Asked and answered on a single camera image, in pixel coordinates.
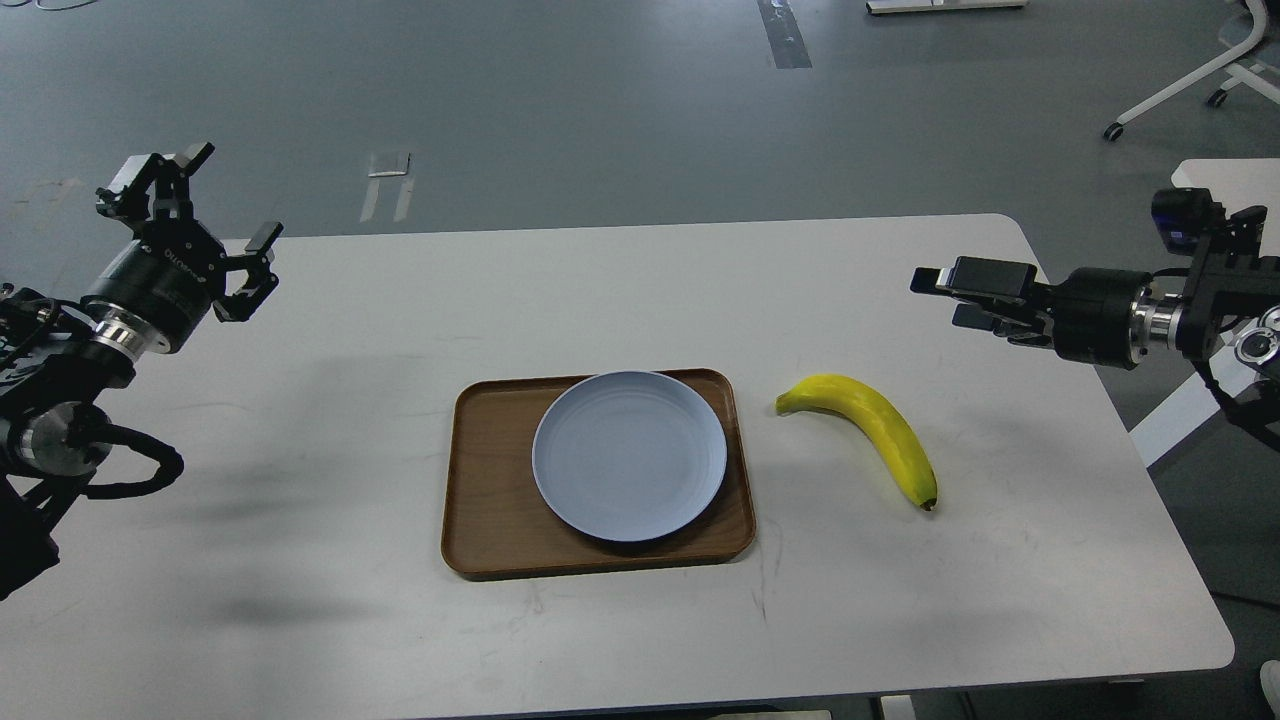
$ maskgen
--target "scratch on table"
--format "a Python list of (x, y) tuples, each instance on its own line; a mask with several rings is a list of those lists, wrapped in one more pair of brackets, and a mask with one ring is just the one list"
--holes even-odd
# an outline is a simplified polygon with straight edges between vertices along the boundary
[(50, 620), (52, 620), (54, 618), (58, 618), (58, 616), (59, 616), (59, 615), (61, 615), (63, 612), (67, 612), (68, 610), (70, 610), (70, 609), (76, 607), (77, 605), (79, 605), (79, 603), (82, 603), (82, 602), (84, 602), (84, 598), (83, 598), (83, 597), (82, 597), (82, 598), (79, 598), (79, 600), (77, 600), (76, 602), (73, 602), (73, 603), (70, 603), (70, 605), (68, 605), (68, 606), (63, 607), (63, 609), (61, 609), (61, 610), (59, 610), (58, 612), (54, 612), (54, 614), (52, 614), (52, 615), (50, 615), (49, 618), (45, 618), (44, 620), (40, 620), (38, 623), (36, 623), (35, 625), (32, 625), (32, 628), (38, 628), (38, 626), (44, 625), (45, 623), (49, 623), (49, 621), (50, 621)]
[(763, 620), (764, 624), (768, 625), (769, 624), (769, 611), (765, 609), (765, 602), (764, 602), (764, 598), (760, 597), (760, 593), (758, 593), (755, 591), (751, 591), (751, 602), (754, 602), (755, 603), (755, 609), (760, 611), (760, 620)]

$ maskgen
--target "white table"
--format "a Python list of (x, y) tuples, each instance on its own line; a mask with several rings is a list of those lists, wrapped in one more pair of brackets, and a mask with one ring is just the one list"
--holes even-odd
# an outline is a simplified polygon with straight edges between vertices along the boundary
[[(0, 606), (27, 717), (420, 717), (718, 703), (1216, 667), (1231, 638), (1092, 368), (908, 292), (997, 215), (284, 238), (250, 323), (104, 406), (187, 474), (78, 503)], [(759, 516), (723, 565), (471, 583), (439, 553), (452, 404), (493, 379), (709, 366)], [(911, 420), (910, 506), (818, 372)], [(146, 462), (113, 456), (102, 482)]]
[[(1206, 187), (1226, 214), (1263, 205), (1271, 218), (1280, 214), (1280, 159), (1184, 160), (1171, 178), (1178, 187)], [(1261, 255), (1280, 255), (1280, 231), (1272, 220), (1262, 232)], [(1210, 359), (1213, 377), (1233, 397), (1244, 392), (1257, 373), (1222, 347)], [(1153, 464), (1219, 411), (1199, 375), (1192, 375), (1130, 430), (1143, 462)]]

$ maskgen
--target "chair leg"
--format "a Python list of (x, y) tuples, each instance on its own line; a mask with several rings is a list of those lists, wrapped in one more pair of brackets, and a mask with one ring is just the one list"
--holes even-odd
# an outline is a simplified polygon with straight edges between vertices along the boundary
[[(1261, 74), (1262, 70), (1265, 69), (1267, 69), (1267, 67), (1263, 65), (1262, 63), (1253, 63), (1249, 67), (1249, 72), (1253, 74)], [(1222, 102), (1226, 101), (1226, 94), (1238, 85), (1240, 85), (1240, 81), (1238, 78), (1228, 77), (1226, 82), (1220, 85), (1217, 90), (1215, 90), (1213, 94), (1210, 95), (1207, 100), (1204, 100), (1204, 104), (1208, 105), (1210, 108), (1221, 108)]]
[(1254, 22), (1253, 22), (1253, 31), (1244, 40), (1244, 42), (1230, 47), (1226, 53), (1222, 53), (1217, 58), (1213, 58), (1208, 63), (1204, 63), (1203, 65), (1196, 68), (1194, 70), (1179, 78), (1169, 87), (1161, 90), (1160, 92), (1152, 95), (1147, 100), (1143, 100), (1138, 105), (1123, 113), (1119, 118), (1116, 118), (1116, 122), (1111, 126), (1111, 128), (1107, 128), (1108, 133), (1117, 124), (1124, 126), (1125, 123), (1133, 120), (1138, 115), (1146, 113), (1147, 110), (1151, 110), (1156, 105), (1160, 105), (1165, 100), (1169, 100), (1174, 95), (1178, 95), (1179, 92), (1187, 90), (1192, 85), (1204, 79), (1210, 74), (1222, 68), (1226, 68), (1228, 65), (1231, 65), (1233, 63), (1243, 58), (1248, 51), (1253, 50), (1253, 47), (1257, 46), (1257, 44), (1262, 40), (1263, 35), (1266, 33), (1266, 24), (1267, 24), (1266, 6), (1262, 4), (1262, 0), (1245, 0), (1245, 5), (1249, 8), (1249, 12), (1253, 13)]
[[(1267, 69), (1267, 67), (1263, 65), (1262, 63), (1253, 63), (1252, 65), (1249, 65), (1249, 72), (1253, 73), (1253, 74), (1256, 74), (1256, 76), (1262, 74), (1262, 70), (1265, 70), (1265, 69)], [(1226, 82), (1224, 82), (1221, 86), (1219, 86), (1219, 90), (1221, 90), (1222, 92), (1226, 92), (1228, 90), (1231, 90), (1233, 87), (1235, 87), (1238, 85), (1240, 85), (1240, 81), (1236, 79), (1236, 78), (1234, 78), (1234, 77), (1230, 77), (1230, 78), (1226, 78)]]
[(1276, 105), (1280, 105), (1280, 87), (1276, 87), (1270, 82), (1260, 78), (1258, 76), (1251, 73), (1243, 65), (1236, 65), (1233, 63), (1231, 65), (1228, 65), (1226, 72), (1231, 73), (1233, 78), (1261, 92), (1267, 100), (1275, 102)]

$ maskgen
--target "tray rim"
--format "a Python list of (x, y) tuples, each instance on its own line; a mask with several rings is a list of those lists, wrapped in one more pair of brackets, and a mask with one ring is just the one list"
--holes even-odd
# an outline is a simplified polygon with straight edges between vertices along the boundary
[[(739, 483), (742, 493), (741, 505), (745, 505), (746, 510), (745, 512), (746, 532), (744, 533), (742, 541), (740, 543), (735, 543), (731, 551), (700, 552), (696, 555), (681, 557), (677, 562), (671, 562), (669, 560), (664, 560), (662, 557), (650, 557), (645, 560), (636, 560), (630, 565), (617, 566), (617, 568), (614, 566), (614, 564), (618, 562), (618, 559), (588, 560), (588, 561), (575, 562), (572, 565), (549, 566), (541, 569), (490, 570), (490, 569), (468, 568), (465, 561), (457, 559), (451, 553), (448, 542), (451, 534), (456, 532), (453, 528), (456, 520), (453, 520), (453, 514), (451, 514), (448, 509), (451, 507), (449, 505), (451, 496), (453, 492), (456, 492), (454, 489), (456, 480), (453, 473), (453, 447), (456, 447), (454, 443), (458, 438), (458, 432), (460, 432), (457, 416), (463, 404), (471, 400), (479, 392), (489, 388), (495, 388), (500, 386), (524, 386), (529, 383), (561, 384), (568, 382), (570, 384), (564, 386), (564, 389), (568, 389), (570, 387), (573, 386), (573, 383), (585, 380), (586, 378), (595, 377), (596, 374), (600, 373), (579, 374), (579, 375), (547, 375), (538, 378), (507, 378), (507, 379), (479, 380), (471, 383), (458, 393), (458, 397), (453, 402), (453, 423), (452, 423), (453, 427), (449, 433), (449, 465), (448, 469), (445, 470), (444, 505), (442, 507), (443, 511), (442, 514), (444, 518), (440, 527), (440, 557), (444, 560), (445, 565), (448, 565), (449, 569), (452, 569), (454, 573), (468, 580), (503, 580), (503, 579), (545, 578), (556, 575), (581, 575), (581, 574), (594, 574), (602, 571), (630, 571), (630, 570), (646, 570), (646, 569), (652, 570), (660, 568), (685, 568), (691, 565), (710, 565), (719, 562), (730, 562), (737, 556), (740, 556), (742, 552), (745, 552), (749, 547), (751, 547), (751, 544), (755, 542), (758, 532), (756, 529), (758, 523), (755, 518), (755, 498), (751, 495), (750, 474), (746, 470), (746, 450), (742, 447), (742, 433), (741, 433), (741, 425), (739, 423), (737, 398), (733, 392), (733, 383), (731, 383), (730, 379), (723, 373), (721, 373), (719, 370), (714, 370), (712, 368), (680, 368), (671, 370), (648, 370), (648, 372), (668, 375), (685, 384), (689, 383), (685, 382), (685, 379), (681, 375), (701, 377), (724, 391), (724, 410), (727, 419), (732, 421), (732, 432), (736, 436), (736, 446), (737, 446), (737, 451), (735, 455), (737, 456), (741, 468), (741, 480)], [(726, 421), (721, 420), (721, 425), (724, 427), (724, 424)], [(621, 546), (634, 544), (635, 547), (641, 547), (646, 543), (660, 542), (666, 537), (669, 536), (663, 536), (662, 538), (643, 541), (637, 543), (617, 543), (611, 541), (600, 541), (598, 538), (590, 538), (590, 539), (591, 542), (605, 546), (617, 547), (620, 544)]]

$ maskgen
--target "plate rim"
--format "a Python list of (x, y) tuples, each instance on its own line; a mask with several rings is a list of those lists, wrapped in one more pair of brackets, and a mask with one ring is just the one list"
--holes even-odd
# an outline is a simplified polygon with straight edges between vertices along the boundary
[[(593, 383), (593, 382), (598, 382), (602, 378), (609, 378), (609, 377), (617, 377), (617, 375), (648, 375), (648, 377), (657, 377), (657, 378), (660, 379), (660, 382), (663, 384), (667, 384), (667, 387), (677, 387), (678, 386), (678, 388), (682, 388), (682, 389), (677, 389), (676, 392), (690, 393), (694, 398), (696, 398), (696, 401), (698, 401), (696, 406), (699, 407), (699, 411), (705, 411), (708, 414), (708, 416), (714, 421), (716, 427), (719, 428), (719, 432), (714, 433), (716, 445), (717, 445), (717, 448), (718, 448), (717, 455), (721, 457), (721, 461), (717, 464), (719, 466), (719, 473), (718, 473), (718, 477), (716, 479), (714, 488), (708, 495), (707, 501), (703, 502), (703, 503), (700, 503), (700, 507), (698, 509), (696, 512), (694, 512), (692, 515), (690, 515), (687, 519), (685, 519), (684, 521), (681, 521), (678, 525), (676, 525), (676, 527), (673, 527), (671, 529), (663, 530), (662, 533), (655, 534), (655, 536), (654, 534), (645, 534), (644, 537), (611, 537), (611, 536), (598, 534), (595, 532), (586, 530), (586, 529), (581, 528), (577, 523), (575, 523), (575, 521), (570, 520), (568, 518), (566, 518), (561, 512), (561, 510), (558, 507), (556, 507), (550, 502), (550, 500), (548, 500), (547, 492), (543, 488), (543, 480), (538, 475), (538, 461), (536, 461), (536, 459), (538, 459), (538, 446), (539, 446), (538, 439), (543, 434), (543, 427), (547, 423), (547, 418), (552, 415), (552, 413), (556, 410), (556, 407), (561, 404), (562, 400), (564, 400), (566, 397), (571, 396), (575, 391), (580, 391), (579, 388), (581, 386), (585, 386), (585, 384), (589, 384), (589, 383)], [(534, 483), (538, 486), (538, 495), (539, 495), (539, 497), (543, 498), (543, 502), (547, 503), (547, 507), (549, 507), (552, 510), (552, 512), (554, 512), (556, 516), (559, 518), (564, 524), (567, 524), (568, 527), (573, 528), (575, 530), (577, 530), (577, 532), (580, 532), (580, 533), (582, 533), (585, 536), (589, 536), (589, 537), (593, 537), (593, 538), (596, 538), (596, 539), (608, 541), (608, 542), (627, 542), (627, 543), (630, 543), (630, 542), (648, 542), (648, 541), (654, 541), (654, 539), (662, 538), (662, 537), (667, 537), (667, 536), (669, 536), (669, 534), (680, 530), (681, 528), (687, 527), (690, 523), (692, 523), (694, 520), (696, 520), (699, 515), (701, 515), (703, 512), (707, 511), (707, 507), (709, 507), (710, 503), (716, 500), (716, 496), (719, 493), (721, 487), (724, 484), (724, 473), (728, 469), (728, 438), (724, 436), (724, 425), (721, 421), (719, 416), (716, 414), (716, 409), (710, 406), (710, 404), (707, 401), (705, 397), (703, 397), (696, 389), (694, 389), (692, 387), (690, 387), (684, 380), (680, 380), (680, 379), (673, 378), (673, 377), (671, 377), (671, 375), (668, 375), (666, 373), (659, 373), (659, 372), (655, 372), (655, 370), (611, 370), (611, 372), (607, 372), (607, 373), (596, 373), (594, 375), (589, 375), (586, 378), (582, 378), (581, 380), (579, 380), (579, 382), (573, 383), (572, 386), (570, 386), (568, 388), (566, 388), (564, 392), (562, 392), (559, 396), (556, 397), (556, 400), (552, 401), (552, 404), (547, 407), (547, 411), (544, 411), (543, 416), (538, 420), (538, 428), (534, 430), (534, 441), (532, 441), (532, 446), (530, 447), (529, 455), (530, 455), (530, 457), (529, 457), (530, 466), (532, 469), (532, 475), (534, 475)]]

